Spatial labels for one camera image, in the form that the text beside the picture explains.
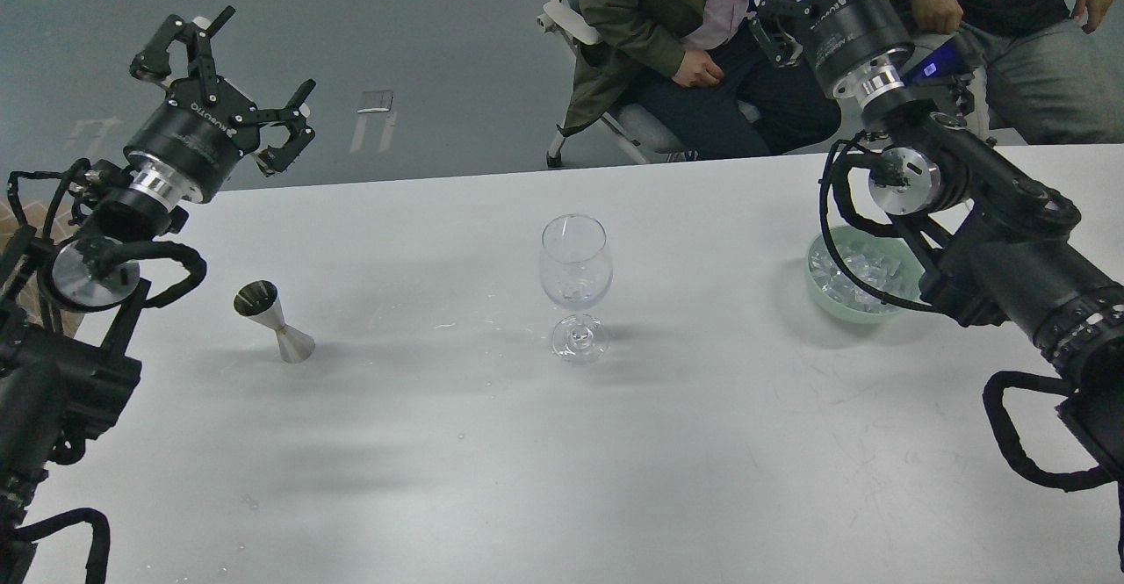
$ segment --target cocktail jigger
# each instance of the cocktail jigger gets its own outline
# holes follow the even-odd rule
[[[254,281],[242,288],[234,296],[234,309],[238,314],[277,332],[278,348],[281,348],[281,359],[285,363],[301,363],[312,355],[316,340],[300,329],[285,325],[281,300],[278,300],[278,288],[270,281]]]

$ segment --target white table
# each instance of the white table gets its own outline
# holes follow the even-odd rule
[[[1072,245],[1117,280],[1122,152],[1006,149],[1082,208]],[[28,521],[103,511],[115,584],[1118,581],[1115,490],[1028,484],[992,441],[988,376],[1052,375],[1018,328],[854,327],[812,303],[821,168],[221,192],[179,237],[207,280],[142,316],[120,422],[51,466]],[[536,271],[570,211],[605,223],[616,267],[595,309],[614,343],[584,368],[549,353],[565,311]],[[253,280],[311,359],[235,314]],[[1009,395],[1045,468],[1093,465],[1055,401]],[[28,582],[81,582],[88,540],[40,545]]]

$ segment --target gray floor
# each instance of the gray floor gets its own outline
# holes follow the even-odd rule
[[[535,24],[544,1],[0,0],[0,173],[61,171],[80,156],[123,163],[163,99],[128,75],[133,55],[167,15],[214,17],[226,4],[238,12],[214,43],[221,75],[261,107],[318,83],[318,137],[297,164],[265,180],[245,161],[226,188],[538,171],[572,72]],[[1111,54],[1124,46],[1120,19],[1113,11],[1097,34]],[[181,74],[181,45],[173,55]],[[387,89],[392,113],[356,115],[364,91]],[[858,127],[850,113],[843,131]],[[283,131],[266,135],[278,143]],[[599,128],[564,153],[574,167],[628,163]]]

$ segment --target robotic arm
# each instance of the robotic arm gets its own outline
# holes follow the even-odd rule
[[[129,72],[165,89],[164,103],[125,146],[128,167],[80,159],[61,175],[13,173],[9,199],[21,219],[16,176],[54,176],[60,189],[48,209],[54,218],[65,191],[75,197],[75,236],[54,244],[49,225],[42,236],[24,225],[0,256],[0,283],[11,285],[0,300],[0,584],[18,584],[30,566],[35,542],[60,529],[88,522],[94,541],[87,563],[90,583],[105,582],[109,527],[93,510],[75,510],[19,527],[45,465],[79,462],[85,441],[97,439],[125,409],[140,380],[140,363],[125,356],[144,308],[161,308],[198,286],[206,273],[199,253],[185,245],[153,240],[178,232],[187,220],[180,200],[207,203],[246,155],[265,175],[284,171],[312,140],[305,99],[316,85],[302,83],[280,109],[260,109],[215,69],[210,40],[234,15],[228,7],[212,22],[164,20]],[[188,75],[169,81],[167,51],[185,45]],[[264,127],[284,127],[281,147],[259,148]],[[137,259],[175,259],[189,276],[148,299]],[[16,295],[37,273],[44,327],[33,325]],[[100,345],[85,345],[51,327],[53,308],[97,312],[118,308]]]
[[[803,55],[827,95],[854,97],[880,152],[863,148],[830,157],[821,188],[821,220],[826,223],[828,192],[834,192],[847,223],[876,236],[901,237],[921,261],[921,300],[898,300],[850,275],[859,288],[888,303],[940,312],[962,325],[1012,320],[1026,332],[1060,378],[1000,372],[984,392],[1000,453],[1024,478],[1066,491],[1111,482],[1124,484],[1124,288],[1068,244],[1080,220],[1070,200],[1030,179],[961,119],[970,107],[960,83],[971,71],[963,46],[946,45],[915,71],[898,67],[913,53],[905,28],[887,0],[762,0],[752,30],[777,65]],[[951,72],[943,72],[949,61]],[[935,93],[918,84],[946,75]],[[859,216],[851,203],[847,174],[870,171],[874,203],[889,223]],[[972,201],[955,232],[932,215]],[[1005,389],[1028,389],[1064,396],[1061,420],[1099,464],[1090,471],[1046,473],[1019,445],[1003,407]]]

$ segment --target bowl of ice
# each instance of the bowl of ice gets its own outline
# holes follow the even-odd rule
[[[832,228],[832,239],[844,264],[867,284],[905,300],[917,300],[917,281],[924,268],[901,239],[883,239],[851,227]],[[816,236],[808,247],[805,267],[812,299],[839,320],[882,323],[904,312],[852,283],[828,255],[824,236]]]

